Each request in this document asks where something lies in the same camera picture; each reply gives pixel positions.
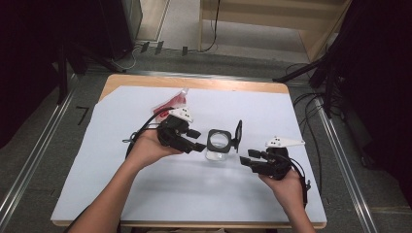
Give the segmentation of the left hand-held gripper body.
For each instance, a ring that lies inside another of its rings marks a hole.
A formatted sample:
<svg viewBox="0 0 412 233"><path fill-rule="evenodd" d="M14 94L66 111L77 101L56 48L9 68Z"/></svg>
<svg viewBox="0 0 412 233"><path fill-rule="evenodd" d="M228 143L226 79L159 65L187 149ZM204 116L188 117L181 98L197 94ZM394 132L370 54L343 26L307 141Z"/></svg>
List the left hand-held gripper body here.
<svg viewBox="0 0 412 233"><path fill-rule="evenodd" d="M175 150L178 138L184 138L183 134L189 130L193 118L186 107L168 111L168 116L157 127L157 138L163 146Z"/></svg>

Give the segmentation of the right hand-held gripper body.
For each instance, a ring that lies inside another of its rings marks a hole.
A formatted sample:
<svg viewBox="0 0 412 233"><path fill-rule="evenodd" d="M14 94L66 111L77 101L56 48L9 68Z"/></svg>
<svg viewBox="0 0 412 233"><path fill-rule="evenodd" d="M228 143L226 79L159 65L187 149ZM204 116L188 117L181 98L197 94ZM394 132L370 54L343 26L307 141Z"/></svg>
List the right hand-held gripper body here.
<svg viewBox="0 0 412 233"><path fill-rule="evenodd" d="M303 178L305 173L301 165L293 158L289 157L288 147L304 146L303 140L295 140L274 136L265 143L267 162L274 168L272 178L279 181L286 176L290 169L294 169Z"/></svg>

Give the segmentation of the clear jar with black lid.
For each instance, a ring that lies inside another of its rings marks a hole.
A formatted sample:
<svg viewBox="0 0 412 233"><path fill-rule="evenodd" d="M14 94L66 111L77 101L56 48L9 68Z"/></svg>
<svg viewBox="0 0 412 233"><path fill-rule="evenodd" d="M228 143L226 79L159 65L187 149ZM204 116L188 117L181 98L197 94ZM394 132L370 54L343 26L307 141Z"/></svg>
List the clear jar with black lid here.
<svg viewBox="0 0 412 233"><path fill-rule="evenodd" d="M205 157L212 161L224 161L231 149L239 151L242 126L243 121L239 120L234 135L231 135L229 131L211 129L208 133Z"/></svg>

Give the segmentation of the red white spouted pouch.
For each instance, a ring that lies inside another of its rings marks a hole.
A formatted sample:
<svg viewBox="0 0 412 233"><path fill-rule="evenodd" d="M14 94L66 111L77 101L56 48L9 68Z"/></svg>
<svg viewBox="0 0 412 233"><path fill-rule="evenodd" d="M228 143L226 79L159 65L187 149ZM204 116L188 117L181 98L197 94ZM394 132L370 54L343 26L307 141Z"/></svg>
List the red white spouted pouch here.
<svg viewBox="0 0 412 233"><path fill-rule="evenodd" d="M183 88L180 90L176 95L171 97L169 100L164 101L161 104L158 104L153 108L153 113L156 114L158 111L173 107L174 109L176 108L181 108L184 107L187 104L187 94L189 93L189 90L187 88ZM162 112L158 116L154 118L154 121L157 123L162 122L164 119L166 119L168 116L167 112Z"/></svg>

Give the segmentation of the person's right hand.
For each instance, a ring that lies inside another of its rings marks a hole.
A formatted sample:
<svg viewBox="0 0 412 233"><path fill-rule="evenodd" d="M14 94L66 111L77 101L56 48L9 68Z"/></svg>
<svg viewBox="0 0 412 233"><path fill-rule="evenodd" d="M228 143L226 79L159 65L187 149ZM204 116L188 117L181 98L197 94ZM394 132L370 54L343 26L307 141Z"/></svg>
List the person's right hand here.
<svg viewBox="0 0 412 233"><path fill-rule="evenodd" d="M264 175L258 177L273 191L286 213L296 214L304 211L302 187L299 175L294 170L289 170L279 181Z"/></svg>

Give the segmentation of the person's left hand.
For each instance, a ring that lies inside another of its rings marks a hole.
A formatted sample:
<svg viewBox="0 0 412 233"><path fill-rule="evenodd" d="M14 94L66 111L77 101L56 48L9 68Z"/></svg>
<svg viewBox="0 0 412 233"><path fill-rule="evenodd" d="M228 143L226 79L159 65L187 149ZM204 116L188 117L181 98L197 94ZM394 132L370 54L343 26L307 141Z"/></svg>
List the person's left hand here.
<svg viewBox="0 0 412 233"><path fill-rule="evenodd" d="M181 152L163 146L157 138L157 132L155 130L148 130L137 138L131 152L125 159L125 163L133 171L140 171L159 161L159 159L174 154L181 154Z"/></svg>

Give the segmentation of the black metal stand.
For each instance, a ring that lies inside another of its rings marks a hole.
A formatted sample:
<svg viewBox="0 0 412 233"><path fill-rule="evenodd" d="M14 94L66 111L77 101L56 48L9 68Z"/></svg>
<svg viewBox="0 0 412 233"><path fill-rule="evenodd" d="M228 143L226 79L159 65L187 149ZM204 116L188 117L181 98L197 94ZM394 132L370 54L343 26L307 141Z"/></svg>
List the black metal stand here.
<svg viewBox="0 0 412 233"><path fill-rule="evenodd" d="M322 83L326 83L325 97L324 97L324 111L328 118L331 118L331 106L332 106L332 92L333 84L338 78L336 61L330 54L325 54L323 57L316 61L297 69L296 71L285 75L282 78L275 78L275 83L286 83L298 76L308 73L314 70L313 75L309 79L309 84L313 88L318 88Z"/></svg>
<svg viewBox="0 0 412 233"><path fill-rule="evenodd" d="M67 64L70 64L75 74L84 74L87 70L84 56L91 58L109 71L125 73L126 70L116 67L114 64L99 56L96 52L70 41L62 41L57 50L57 73L59 95L57 104L60 105L68 96Z"/></svg>

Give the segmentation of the dark cabinet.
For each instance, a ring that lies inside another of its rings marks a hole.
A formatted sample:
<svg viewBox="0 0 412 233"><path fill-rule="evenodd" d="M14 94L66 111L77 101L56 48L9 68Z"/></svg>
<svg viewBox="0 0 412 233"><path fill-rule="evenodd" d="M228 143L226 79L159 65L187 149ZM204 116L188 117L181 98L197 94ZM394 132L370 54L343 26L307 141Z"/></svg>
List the dark cabinet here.
<svg viewBox="0 0 412 233"><path fill-rule="evenodd" d="M115 60L134 49L143 19L141 0L98 0L108 38L109 54Z"/></svg>

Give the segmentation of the black curtain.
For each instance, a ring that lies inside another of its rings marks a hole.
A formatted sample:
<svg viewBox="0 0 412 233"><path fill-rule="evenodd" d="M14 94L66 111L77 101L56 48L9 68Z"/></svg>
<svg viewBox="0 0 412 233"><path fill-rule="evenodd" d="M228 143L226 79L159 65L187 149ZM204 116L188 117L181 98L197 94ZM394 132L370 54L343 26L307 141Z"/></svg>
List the black curtain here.
<svg viewBox="0 0 412 233"><path fill-rule="evenodd" d="M58 88L57 50L82 0L0 0L0 149Z"/></svg>
<svg viewBox="0 0 412 233"><path fill-rule="evenodd" d="M352 0L332 44L340 89L412 208L412 0Z"/></svg>

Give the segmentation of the metal floor rail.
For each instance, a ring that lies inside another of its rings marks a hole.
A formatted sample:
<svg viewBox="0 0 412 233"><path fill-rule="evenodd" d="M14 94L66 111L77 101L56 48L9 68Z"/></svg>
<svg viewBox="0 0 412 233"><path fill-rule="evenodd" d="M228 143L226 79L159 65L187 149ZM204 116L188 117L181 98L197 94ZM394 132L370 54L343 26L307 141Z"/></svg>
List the metal floor rail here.
<svg viewBox="0 0 412 233"><path fill-rule="evenodd" d="M23 124L11 142L0 149L0 231L6 228L28 188L82 80L72 75L60 104L53 91Z"/></svg>
<svg viewBox="0 0 412 233"><path fill-rule="evenodd" d="M333 125L333 121L326 115L324 110L324 101L318 97L315 100L315 105L319 109L320 119L326 131L330 146L336 158L339 170L342 174L344 183L348 189L354 209L357 213L363 233L379 233L375 221L370 212L369 206L363 196L361 188L355 177L350 162L343 149L341 141Z"/></svg>

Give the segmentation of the light wooden frame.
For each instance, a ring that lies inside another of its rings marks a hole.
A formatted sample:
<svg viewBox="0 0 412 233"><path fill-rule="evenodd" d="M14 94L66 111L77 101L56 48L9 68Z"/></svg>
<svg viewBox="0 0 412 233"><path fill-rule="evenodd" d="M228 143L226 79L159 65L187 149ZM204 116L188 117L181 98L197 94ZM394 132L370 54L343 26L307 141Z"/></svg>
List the light wooden frame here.
<svg viewBox="0 0 412 233"><path fill-rule="evenodd" d="M307 57L321 56L353 0L199 0L199 23L221 21L290 28L298 31Z"/></svg>

